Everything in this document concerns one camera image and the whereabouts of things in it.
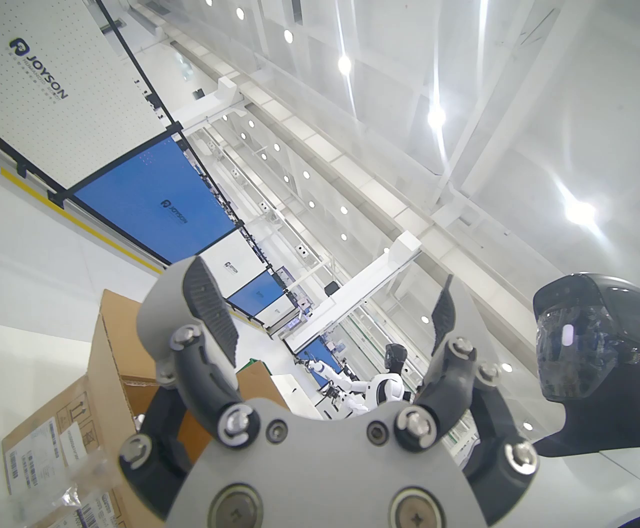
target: pegboard panel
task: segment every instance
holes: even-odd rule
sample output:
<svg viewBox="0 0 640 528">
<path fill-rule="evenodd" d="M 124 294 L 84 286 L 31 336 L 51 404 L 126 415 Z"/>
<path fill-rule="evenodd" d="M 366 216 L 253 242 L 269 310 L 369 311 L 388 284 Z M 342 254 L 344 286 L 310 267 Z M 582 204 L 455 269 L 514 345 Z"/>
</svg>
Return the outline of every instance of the pegboard panel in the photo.
<svg viewBox="0 0 640 528">
<path fill-rule="evenodd" d="M 82 0 L 0 0 L 0 137 L 66 188 L 164 131 Z"/>
</svg>

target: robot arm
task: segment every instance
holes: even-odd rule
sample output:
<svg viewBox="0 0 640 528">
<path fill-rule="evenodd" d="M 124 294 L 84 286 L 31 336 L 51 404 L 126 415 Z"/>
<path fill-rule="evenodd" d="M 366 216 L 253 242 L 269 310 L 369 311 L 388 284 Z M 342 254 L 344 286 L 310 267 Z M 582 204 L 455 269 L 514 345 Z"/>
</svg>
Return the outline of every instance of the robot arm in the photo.
<svg viewBox="0 0 640 528">
<path fill-rule="evenodd" d="M 365 392 L 367 390 L 366 381 L 351 381 L 349 378 L 343 378 L 324 361 L 309 360 L 307 368 L 346 392 Z"/>
</svg>

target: white humanoid robot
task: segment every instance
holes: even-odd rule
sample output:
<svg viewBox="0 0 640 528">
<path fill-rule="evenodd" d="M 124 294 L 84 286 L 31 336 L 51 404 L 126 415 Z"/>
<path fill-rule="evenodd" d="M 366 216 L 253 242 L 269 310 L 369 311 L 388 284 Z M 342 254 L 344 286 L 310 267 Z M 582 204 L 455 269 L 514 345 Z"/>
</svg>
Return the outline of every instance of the white humanoid robot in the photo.
<svg viewBox="0 0 640 528">
<path fill-rule="evenodd" d="M 349 378 L 337 374 L 324 361 L 309 360 L 302 363 L 310 371 L 323 377 L 336 387 L 342 389 L 340 400 L 350 408 L 355 415 L 364 414 L 375 409 L 385 401 L 408 401 L 409 393 L 404 390 L 401 373 L 406 361 L 406 348 L 397 343 L 390 343 L 385 347 L 385 374 L 378 374 L 370 381 L 351 381 Z M 364 393 L 364 405 L 353 399 L 349 392 Z"/>
</svg>

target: blue wall panel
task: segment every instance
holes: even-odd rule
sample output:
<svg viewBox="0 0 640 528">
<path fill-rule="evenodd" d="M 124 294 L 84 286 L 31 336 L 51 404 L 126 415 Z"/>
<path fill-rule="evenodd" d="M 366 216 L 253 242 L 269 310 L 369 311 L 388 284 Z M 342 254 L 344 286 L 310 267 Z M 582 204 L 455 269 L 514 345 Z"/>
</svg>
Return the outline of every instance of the blue wall panel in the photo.
<svg viewBox="0 0 640 528">
<path fill-rule="evenodd" d="M 300 359 L 314 359 L 317 361 L 324 361 L 337 373 L 340 373 L 342 370 L 342 367 L 333 358 L 331 352 L 329 352 L 329 349 L 326 347 L 324 341 L 320 336 L 316 337 L 311 343 L 305 346 L 300 352 L 296 354 L 296 356 Z M 321 388 L 329 383 L 326 379 L 316 374 L 314 371 L 311 371 L 311 375 L 313 375 L 314 379 L 318 382 L 318 385 L 320 385 Z"/>
<path fill-rule="evenodd" d="M 234 228 L 171 138 L 117 166 L 76 196 L 169 262 L 194 255 Z"/>
<path fill-rule="evenodd" d="M 251 316 L 256 316 L 283 295 L 280 285 L 265 271 L 231 295 L 229 301 Z"/>
</svg>

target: recessed light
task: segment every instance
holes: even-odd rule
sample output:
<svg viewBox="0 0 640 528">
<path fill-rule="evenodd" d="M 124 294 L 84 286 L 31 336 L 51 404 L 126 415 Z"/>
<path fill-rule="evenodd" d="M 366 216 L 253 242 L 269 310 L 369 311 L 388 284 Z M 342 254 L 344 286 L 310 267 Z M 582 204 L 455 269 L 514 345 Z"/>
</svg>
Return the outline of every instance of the recessed light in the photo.
<svg viewBox="0 0 640 528">
<path fill-rule="evenodd" d="M 351 59 L 346 55 L 342 55 L 338 60 L 338 69 L 342 75 L 349 75 L 351 71 Z"/>
<path fill-rule="evenodd" d="M 429 110 L 429 114 L 427 115 L 427 123 L 434 130 L 439 130 L 442 128 L 444 122 L 447 120 L 447 115 L 444 113 L 444 110 L 440 106 L 434 106 Z"/>
<path fill-rule="evenodd" d="M 579 225 L 593 224 L 596 216 L 596 209 L 586 202 L 573 201 L 566 205 L 564 210 L 567 220 Z"/>
</svg>

